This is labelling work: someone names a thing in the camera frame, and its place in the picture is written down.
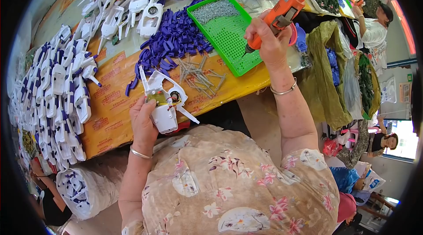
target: white woven bag full of parts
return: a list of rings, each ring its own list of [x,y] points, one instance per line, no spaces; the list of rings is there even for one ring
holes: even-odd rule
[[[79,219],[95,217],[119,197],[128,152],[113,151],[76,164],[56,176],[58,191]]]

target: pile of white plastic parts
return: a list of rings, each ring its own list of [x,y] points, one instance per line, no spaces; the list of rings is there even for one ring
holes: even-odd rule
[[[160,26],[163,6],[158,0],[82,0],[82,18],[72,35],[62,25],[56,35],[35,53],[23,81],[17,80],[10,112],[19,128],[34,135],[45,160],[60,171],[78,160],[86,160],[80,134],[91,117],[90,94],[85,84],[98,71],[95,58],[87,52],[88,43],[101,26],[104,42],[126,26],[125,37],[135,22],[141,36],[149,37]],[[25,163],[30,159],[23,153]]]
[[[101,28],[102,38],[98,47],[101,48],[106,40],[111,40],[116,33],[119,33],[119,40],[122,39],[122,30],[126,25],[125,37],[129,29],[135,27],[135,21],[138,22],[136,28],[140,36],[150,37],[157,32],[160,26],[161,16],[163,14],[163,5],[157,3],[158,0],[89,0],[89,3],[82,8],[84,16],[79,23],[81,27],[82,38],[90,41]]]

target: bangle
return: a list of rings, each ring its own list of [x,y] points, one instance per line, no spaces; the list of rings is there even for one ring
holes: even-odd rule
[[[153,156],[147,156],[147,155],[144,155],[144,154],[139,153],[138,151],[134,150],[132,148],[132,145],[131,145],[131,152],[134,153],[136,156],[141,157],[141,158],[145,158],[145,159],[151,159],[151,158],[153,158]]]
[[[273,90],[272,85],[270,85],[270,90],[271,90],[271,91],[272,91],[272,93],[274,93],[275,95],[285,95],[285,94],[288,94],[289,92],[293,91],[293,90],[295,89],[295,87],[297,86],[297,78],[296,78],[296,77],[294,77],[293,79],[295,80],[295,82],[294,82],[294,84],[292,85],[291,89],[289,89],[289,90],[287,90],[287,91],[285,91],[285,92],[279,93],[279,92],[277,92],[277,91]]]

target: beige floral blouse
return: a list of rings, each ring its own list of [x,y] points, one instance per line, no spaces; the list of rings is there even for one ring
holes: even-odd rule
[[[283,158],[241,132],[199,126],[154,147],[143,223],[122,234],[331,234],[339,192],[318,150]]]

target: light blue plastic piece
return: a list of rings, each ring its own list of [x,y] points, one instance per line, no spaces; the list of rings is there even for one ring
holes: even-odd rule
[[[297,41],[295,42],[295,45],[300,52],[306,52],[307,45],[305,44],[305,31],[298,23],[295,23],[295,27],[297,28]]]

